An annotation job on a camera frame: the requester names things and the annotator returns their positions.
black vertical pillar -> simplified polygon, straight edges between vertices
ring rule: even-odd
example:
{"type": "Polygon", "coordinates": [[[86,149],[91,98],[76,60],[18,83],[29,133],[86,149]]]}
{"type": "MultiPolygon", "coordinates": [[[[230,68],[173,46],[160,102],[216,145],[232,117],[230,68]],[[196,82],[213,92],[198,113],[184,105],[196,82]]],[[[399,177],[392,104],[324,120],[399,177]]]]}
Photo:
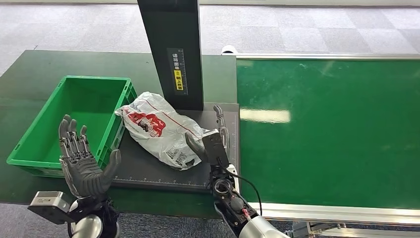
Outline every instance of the black vertical pillar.
{"type": "Polygon", "coordinates": [[[137,2],[165,99],[175,109],[202,110],[198,0],[137,2]]]}

red printed logo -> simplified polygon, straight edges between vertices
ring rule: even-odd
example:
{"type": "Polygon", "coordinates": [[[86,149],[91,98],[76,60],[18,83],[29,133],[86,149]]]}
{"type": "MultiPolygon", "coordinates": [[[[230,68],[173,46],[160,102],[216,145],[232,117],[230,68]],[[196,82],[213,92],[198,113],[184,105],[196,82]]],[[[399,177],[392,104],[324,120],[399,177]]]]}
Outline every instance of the red printed logo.
{"type": "Polygon", "coordinates": [[[128,114],[128,118],[145,132],[148,132],[151,137],[160,137],[166,126],[155,114],[131,112],[128,114]]]}

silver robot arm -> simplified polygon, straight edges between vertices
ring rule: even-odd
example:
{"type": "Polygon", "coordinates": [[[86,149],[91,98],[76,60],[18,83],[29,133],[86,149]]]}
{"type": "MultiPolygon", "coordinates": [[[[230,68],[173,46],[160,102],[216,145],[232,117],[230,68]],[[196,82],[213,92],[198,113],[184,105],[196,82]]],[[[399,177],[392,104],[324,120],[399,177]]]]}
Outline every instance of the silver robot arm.
{"type": "Polygon", "coordinates": [[[203,135],[202,141],[195,141],[186,133],[185,140],[191,150],[203,163],[210,164],[210,187],[214,197],[214,208],[239,238],[290,238],[273,227],[260,216],[239,193],[238,178],[229,168],[227,152],[229,137],[224,126],[223,112],[215,106],[218,129],[203,135]]]}
{"type": "Polygon", "coordinates": [[[86,126],[78,135],[76,123],[65,115],[58,128],[58,141],[64,178],[77,200],[71,203],[74,199],[59,191],[40,191],[28,209],[55,224],[67,223],[69,237],[116,238],[119,213],[106,192],[121,163],[120,152],[111,152],[109,164],[102,171],[89,148],[86,126]]]}

gray carpet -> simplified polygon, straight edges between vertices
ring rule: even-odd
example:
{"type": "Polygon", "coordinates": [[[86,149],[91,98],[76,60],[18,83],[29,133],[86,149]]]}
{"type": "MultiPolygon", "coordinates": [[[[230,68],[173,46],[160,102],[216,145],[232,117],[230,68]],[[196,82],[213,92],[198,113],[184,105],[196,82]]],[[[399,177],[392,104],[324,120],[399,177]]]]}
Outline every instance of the gray carpet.
{"type": "MultiPolygon", "coordinates": [[[[417,8],[201,6],[200,11],[203,54],[220,54],[228,44],[248,53],[420,52],[417,8]]],[[[0,75],[26,49],[150,52],[136,5],[0,4],[0,75]]],[[[2,238],[67,237],[65,226],[25,206],[0,204],[0,212],[2,238]]],[[[122,214],[120,223],[124,238],[233,237],[221,220],[122,214]]],[[[281,231],[291,227],[273,225],[281,231]]]]}
{"type": "MultiPolygon", "coordinates": [[[[67,238],[67,226],[55,225],[30,212],[26,206],[0,203],[0,237],[67,238]]],[[[121,214],[122,238],[234,238],[222,220],[188,217],[121,214]]],[[[275,222],[278,229],[290,229],[291,223],[275,222]]]]}

yellow label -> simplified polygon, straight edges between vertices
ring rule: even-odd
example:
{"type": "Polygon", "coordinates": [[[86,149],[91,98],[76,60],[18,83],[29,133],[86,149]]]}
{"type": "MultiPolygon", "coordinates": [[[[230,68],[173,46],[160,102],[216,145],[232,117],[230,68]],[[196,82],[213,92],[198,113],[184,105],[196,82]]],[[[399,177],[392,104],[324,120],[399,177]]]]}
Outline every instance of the yellow label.
{"type": "Polygon", "coordinates": [[[182,77],[181,77],[181,71],[180,70],[174,70],[173,71],[175,75],[175,86],[176,90],[184,90],[184,85],[182,85],[182,77]]]}

